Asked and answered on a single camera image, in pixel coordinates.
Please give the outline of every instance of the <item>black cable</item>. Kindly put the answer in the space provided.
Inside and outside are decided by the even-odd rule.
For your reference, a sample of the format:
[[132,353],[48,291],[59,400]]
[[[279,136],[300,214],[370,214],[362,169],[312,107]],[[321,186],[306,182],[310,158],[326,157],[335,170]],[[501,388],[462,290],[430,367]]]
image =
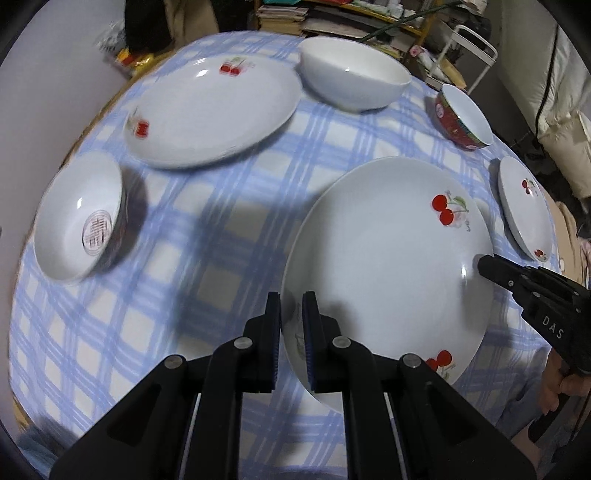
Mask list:
[[413,15],[409,15],[408,17],[402,17],[400,20],[398,20],[397,22],[394,23],[390,23],[382,28],[377,29],[376,31],[372,32],[372,33],[368,33],[366,36],[364,36],[363,38],[360,38],[358,40],[358,42],[360,43],[364,43],[367,42],[368,40],[371,40],[374,37],[377,37],[378,35],[390,30],[391,28],[396,28],[396,27],[400,27],[401,25],[404,25],[408,22],[410,22],[411,20],[414,20],[415,18],[418,17],[424,17],[426,15],[430,15],[433,14],[435,12],[439,12],[440,10],[444,10],[446,8],[451,8],[451,7],[455,7],[456,5],[461,4],[462,2],[460,0],[453,0],[452,2],[449,2],[447,4],[443,4],[443,5],[439,5],[437,7],[432,7],[429,8],[427,10],[423,10],[421,12],[417,12]]
[[550,94],[550,83],[552,82],[552,74],[554,72],[554,60],[556,59],[556,46],[558,44],[558,24],[556,24],[556,31],[554,33],[554,46],[552,47],[552,55],[550,56],[550,65],[548,66],[548,78],[546,79],[546,88],[544,90],[544,96],[540,104],[538,114],[535,116],[535,141],[538,141],[538,133],[540,132],[540,117],[542,116],[542,110],[546,106],[548,101],[548,95]]
[[558,463],[559,461],[561,461],[564,458],[564,452],[565,452],[565,450],[573,442],[575,435],[577,435],[577,433],[578,433],[577,431],[579,429],[579,425],[581,423],[581,420],[583,418],[583,415],[585,413],[585,410],[587,410],[587,404],[589,403],[589,398],[590,397],[591,397],[591,390],[589,390],[589,393],[587,394],[587,398],[585,398],[585,401],[583,403],[583,408],[581,409],[581,412],[579,413],[579,417],[577,418],[577,422],[574,424],[573,431],[570,432],[569,441],[566,442],[564,445],[558,447],[554,451],[554,454],[552,455],[552,463]]
[[581,419],[583,418],[585,410],[587,409],[587,404],[589,403],[590,397],[591,397],[591,390],[589,390],[589,393],[587,393],[587,398],[585,398],[585,402],[583,403],[583,408],[581,409],[581,413],[579,413],[579,418],[577,419],[577,423],[574,424],[573,431],[570,433],[570,438],[569,438],[569,441],[566,445],[569,445],[573,441],[574,435],[577,433],[577,430],[579,429],[579,424],[581,423]]

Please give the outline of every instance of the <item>blue plaid tablecloth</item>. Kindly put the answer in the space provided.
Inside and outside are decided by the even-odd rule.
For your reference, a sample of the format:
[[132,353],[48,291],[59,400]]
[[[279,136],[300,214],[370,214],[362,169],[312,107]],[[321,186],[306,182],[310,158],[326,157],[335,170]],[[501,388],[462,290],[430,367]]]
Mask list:
[[[476,199],[495,252],[532,264],[499,207],[495,159],[511,150],[497,138],[474,153],[457,148],[427,113],[435,92],[417,79],[390,107],[361,115],[304,92],[279,134],[212,166],[153,170],[128,152],[127,114],[160,77],[220,53],[296,64],[299,42],[263,32],[201,39],[131,86],[82,142],[76,156],[107,152],[123,166],[129,225],[116,265],[75,286],[44,278],[32,242],[25,247],[10,364],[14,393],[33,420],[79,436],[166,355],[208,355],[240,335],[245,321],[262,312],[267,292],[279,290],[294,236],[314,201],[374,158],[404,155],[439,166]],[[550,263],[556,270],[556,247]],[[493,423],[545,363],[547,344],[519,314],[496,288],[482,345],[454,385]],[[274,393],[244,399],[240,456],[245,479],[346,474],[342,416],[303,388],[283,351]]]

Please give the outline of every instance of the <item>finger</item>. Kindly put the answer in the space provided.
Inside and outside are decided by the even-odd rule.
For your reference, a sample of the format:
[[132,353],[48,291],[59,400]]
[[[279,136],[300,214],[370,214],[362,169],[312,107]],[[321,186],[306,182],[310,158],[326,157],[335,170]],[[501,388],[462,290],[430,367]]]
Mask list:
[[591,389],[591,377],[569,375],[560,384],[560,391],[571,397],[586,397]]
[[546,367],[542,373],[542,385],[549,388],[551,391],[558,394],[560,392],[560,384],[562,383],[563,376],[560,373],[560,367],[562,365],[562,359],[560,355],[554,350],[550,351],[548,355],[548,361]]
[[544,415],[558,408],[558,395],[549,388],[542,387],[538,398],[538,405]]

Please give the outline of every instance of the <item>white wall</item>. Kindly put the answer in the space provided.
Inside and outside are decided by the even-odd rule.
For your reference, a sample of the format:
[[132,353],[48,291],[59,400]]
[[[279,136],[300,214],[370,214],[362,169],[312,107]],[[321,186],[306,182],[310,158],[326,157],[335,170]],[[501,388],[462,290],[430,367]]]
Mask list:
[[0,66],[0,419],[13,436],[8,384],[11,293],[43,191],[71,145],[125,83],[95,48],[125,0],[50,0]]

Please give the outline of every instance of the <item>dishware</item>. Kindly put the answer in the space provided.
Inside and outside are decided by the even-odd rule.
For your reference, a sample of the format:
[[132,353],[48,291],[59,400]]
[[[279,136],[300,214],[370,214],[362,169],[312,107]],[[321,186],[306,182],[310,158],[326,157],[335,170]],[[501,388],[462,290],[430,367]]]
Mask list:
[[550,212],[532,172],[513,157],[501,160],[499,196],[519,246],[532,259],[546,262],[552,252]]
[[[314,204],[285,267],[282,331],[294,372],[308,388],[301,298],[313,290],[343,335],[378,355],[433,359],[455,382],[486,330],[493,285],[476,261],[492,253],[476,203],[439,168],[387,157],[352,170]],[[342,411],[339,394],[316,397]]]
[[387,106],[410,85],[410,73],[400,62],[362,43],[313,37],[298,47],[304,79],[321,97],[343,110]]
[[293,68],[258,56],[217,55],[159,78],[125,124],[133,155],[153,167],[208,164],[281,127],[300,101]]
[[43,194],[33,233],[45,276],[73,283],[114,259],[126,224],[119,164],[107,153],[75,158]]
[[458,87],[445,84],[435,99],[435,113],[447,135],[468,150],[492,143],[492,130],[477,104]]

